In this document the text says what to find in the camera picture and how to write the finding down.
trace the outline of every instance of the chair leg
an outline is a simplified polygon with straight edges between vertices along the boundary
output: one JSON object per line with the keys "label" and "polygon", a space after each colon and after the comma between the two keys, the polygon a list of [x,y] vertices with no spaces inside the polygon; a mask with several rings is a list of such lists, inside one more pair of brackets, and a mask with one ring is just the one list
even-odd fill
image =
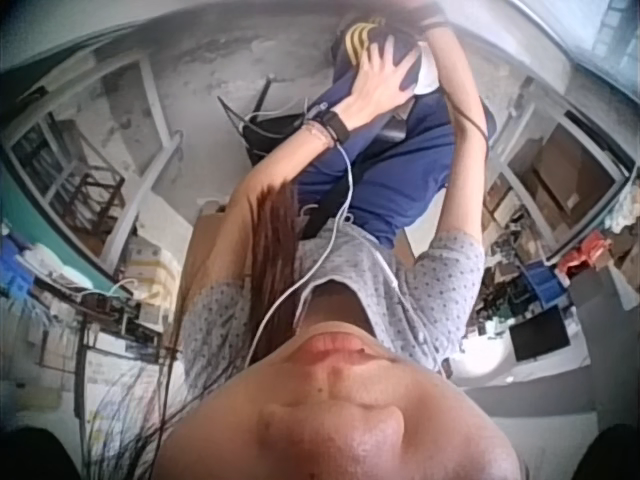
{"label": "chair leg", "polygon": [[[258,97],[258,101],[256,102],[256,106],[253,108],[253,112],[252,113],[258,113],[260,111],[262,111],[262,106],[264,105],[264,101],[267,98],[267,93],[269,93],[269,89],[271,88],[271,78],[267,77],[267,81],[264,84],[264,87],[262,87],[262,91],[260,92],[260,96]],[[258,121],[258,115],[254,115],[251,118],[251,123],[255,124]]]}

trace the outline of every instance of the white cable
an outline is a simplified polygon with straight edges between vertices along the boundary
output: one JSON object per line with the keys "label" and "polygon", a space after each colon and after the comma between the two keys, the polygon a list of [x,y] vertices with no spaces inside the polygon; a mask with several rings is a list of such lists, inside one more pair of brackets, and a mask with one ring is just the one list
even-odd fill
{"label": "white cable", "polygon": [[[281,109],[279,109],[279,110],[275,110],[275,111],[273,111],[273,112],[265,112],[265,111],[263,111],[263,112],[252,112],[252,113],[250,113],[249,115],[247,115],[246,117],[244,117],[244,123],[247,123],[251,118],[256,117],[256,116],[258,116],[258,115],[277,115],[277,114],[279,114],[279,113],[282,113],[282,112],[284,112],[285,110],[289,110],[291,107],[293,107],[293,106],[294,106],[296,103],[298,103],[300,100],[302,100],[302,99],[301,99],[301,98],[296,98],[296,99],[294,99],[292,102],[289,102],[287,105],[285,105],[284,107],[282,107]],[[306,114],[306,113],[307,113],[307,112],[306,112],[306,105],[307,105],[307,102],[308,102],[307,97],[305,97],[305,98],[304,98],[304,101],[305,101],[305,114]]]}
{"label": "white cable", "polygon": [[107,295],[111,296],[113,295],[113,292],[115,292],[118,287],[121,287],[127,283],[133,283],[133,288],[136,288],[138,286],[138,280],[135,278],[125,278],[123,280],[120,280],[118,283],[116,283],[113,287],[111,287],[111,289],[109,290],[109,293],[107,293]]}
{"label": "white cable", "polygon": [[289,297],[289,295],[295,292],[301,285],[304,285],[307,281],[309,281],[309,279],[316,273],[316,271],[318,271],[320,266],[324,263],[327,256],[331,252],[331,249],[333,248],[333,244],[335,243],[336,236],[338,235],[338,227],[342,224],[342,222],[344,221],[347,215],[347,212],[349,210],[349,205],[351,204],[351,197],[353,196],[353,174],[351,172],[351,162],[349,161],[349,156],[347,155],[347,152],[344,151],[344,149],[342,148],[342,145],[340,144],[336,144],[336,147],[344,157],[345,163],[347,164],[347,179],[349,181],[349,193],[347,194],[347,199],[344,202],[344,205],[338,211],[338,215],[336,216],[335,223],[333,224],[333,232],[331,233],[331,240],[329,241],[329,245],[327,246],[327,249],[324,251],[324,253],[320,256],[316,264],[311,268],[311,270],[309,270],[304,277],[302,277],[299,281],[297,281],[294,285],[292,285],[291,288],[289,288],[286,292],[284,292],[282,296],[280,296],[280,298],[276,300],[276,302],[269,309],[264,319],[260,323],[260,326],[258,327],[256,336],[253,339],[251,348],[249,349],[249,355],[247,356],[247,360],[245,361],[244,368],[249,367],[251,358],[253,357],[256,347],[258,346],[258,341],[260,340],[260,336],[262,335],[262,332],[264,331],[264,328],[266,327],[267,322],[271,319],[271,317],[273,316],[277,308],[280,305],[282,305],[282,302],[284,302],[287,299],[287,297]]}
{"label": "white cable", "polygon": [[398,285],[398,279],[393,274],[393,272],[391,271],[391,268],[389,268],[389,265],[383,258],[382,254],[378,251],[378,249],[376,249],[365,238],[362,238],[355,232],[353,233],[353,236],[356,237],[358,240],[360,240],[362,243],[364,243],[373,252],[374,257],[376,257],[376,260],[378,261],[378,263],[382,267],[382,270],[384,271],[385,278],[387,279],[387,281],[395,291],[396,295],[400,299],[400,303],[402,303],[402,305],[404,306],[409,316],[413,317],[414,323],[418,325],[418,328],[422,330],[422,334],[424,335],[424,338],[425,338],[424,343],[427,346],[427,349],[429,350],[429,354],[432,356],[436,364],[436,368],[438,369],[438,372],[440,373],[440,375],[446,379],[447,376],[445,375],[444,370],[442,369],[442,366],[438,362],[438,356],[436,355],[435,348],[431,344],[431,335],[429,335],[429,333],[426,331],[425,319],[422,317],[422,315],[420,315],[418,312],[415,311],[415,309],[411,305],[411,302],[407,300],[405,296],[402,294],[402,292],[400,291],[400,286]]}
{"label": "white cable", "polygon": [[82,297],[84,297],[85,295],[88,295],[90,293],[99,293],[100,295],[104,295],[105,297],[119,297],[120,295],[115,293],[115,291],[119,287],[121,287],[122,285],[124,285],[126,283],[133,283],[134,284],[133,288],[138,286],[138,280],[136,280],[135,278],[125,278],[123,280],[120,280],[113,287],[111,287],[111,289],[108,292],[103,292],[102,290],[95,290],[95,289],[92,288],[92,289],[85,290],[85,291],[80,292],[80,293],[73,293],[73,292],[71,292],[71,293],[73,295],[77,295],[78,296],[78,300],[82,299]]}

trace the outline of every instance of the short sleeve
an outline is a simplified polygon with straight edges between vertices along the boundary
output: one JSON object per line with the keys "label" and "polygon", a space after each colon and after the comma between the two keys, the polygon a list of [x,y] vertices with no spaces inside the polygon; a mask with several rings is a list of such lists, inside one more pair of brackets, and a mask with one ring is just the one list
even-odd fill
{"label": "short sleeve", "polygon": [[199,395],[231,378],[247,339],[249,292],[241,283],[205,288],[185,313],[182,349],[185,380]]}
{"label": "short sleeve", "polygon": [[407,271],[407,288],[429,337],[424,340],[438,363],[459,350],[483,271],[482,245],[462,232],[436,235]]}

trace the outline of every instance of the gray polka dot shirt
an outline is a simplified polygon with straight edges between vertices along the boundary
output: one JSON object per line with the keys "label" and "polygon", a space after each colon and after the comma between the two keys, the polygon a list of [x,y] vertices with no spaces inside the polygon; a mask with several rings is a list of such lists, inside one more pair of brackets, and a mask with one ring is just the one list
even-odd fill
{"label": "gray polka dot shirt", "polygon": [[[326,250],[332,229],[330,222],[316,238],[300,243],[301,276]],[[405,304],[381,259],[397,279]],[[328,281],[343,283],[362,302],[380,343],[436,370],[443,359],[458,351],[483,269],[482,246],[461,232],[437,235],[416,265],[407,269],[373,237],[355,225],[345,224],[338,230],[325,262],[302,287],[300,306],[311,298],[316,286]],[[246,332],[250,305],[247,283],[212,285],[200,293],[186,313],[183,352],[190,388],[202,391],[219,385],[242,369],[251,340]],[[406,303],[416,315],[408,311]]]}

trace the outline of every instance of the neck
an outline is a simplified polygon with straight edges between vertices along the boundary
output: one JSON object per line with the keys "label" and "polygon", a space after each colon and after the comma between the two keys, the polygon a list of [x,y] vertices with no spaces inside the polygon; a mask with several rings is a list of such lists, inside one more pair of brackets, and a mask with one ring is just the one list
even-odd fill
{"label": "neck", "polygon": [[298,332],[324,322],[344,322],[373,334],[362,302],[342,283],[327,282],[316,287],[298,325]]}

